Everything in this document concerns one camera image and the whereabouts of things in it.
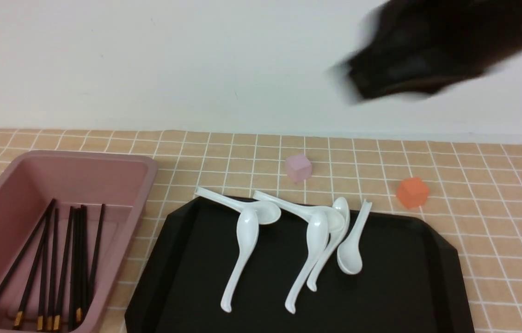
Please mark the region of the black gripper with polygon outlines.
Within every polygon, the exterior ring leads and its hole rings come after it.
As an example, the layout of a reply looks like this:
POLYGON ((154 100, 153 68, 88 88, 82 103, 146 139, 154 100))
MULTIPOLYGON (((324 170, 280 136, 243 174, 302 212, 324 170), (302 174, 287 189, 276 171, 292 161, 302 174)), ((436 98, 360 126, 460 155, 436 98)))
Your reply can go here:
POLYGON ((518 0, 388 0, 370 41, 339 67, 356 103, 398 93, 427 98, 493 73, 518 0))

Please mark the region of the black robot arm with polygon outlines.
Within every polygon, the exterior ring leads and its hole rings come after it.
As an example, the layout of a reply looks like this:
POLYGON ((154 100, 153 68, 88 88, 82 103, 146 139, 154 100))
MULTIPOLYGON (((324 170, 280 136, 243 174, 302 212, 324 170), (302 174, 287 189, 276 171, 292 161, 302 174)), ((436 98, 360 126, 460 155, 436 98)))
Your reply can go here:
POLYGON ((388 0, 366 46, 338 68, 354 103, 428 98, 522 52, 522 0, 388 0))

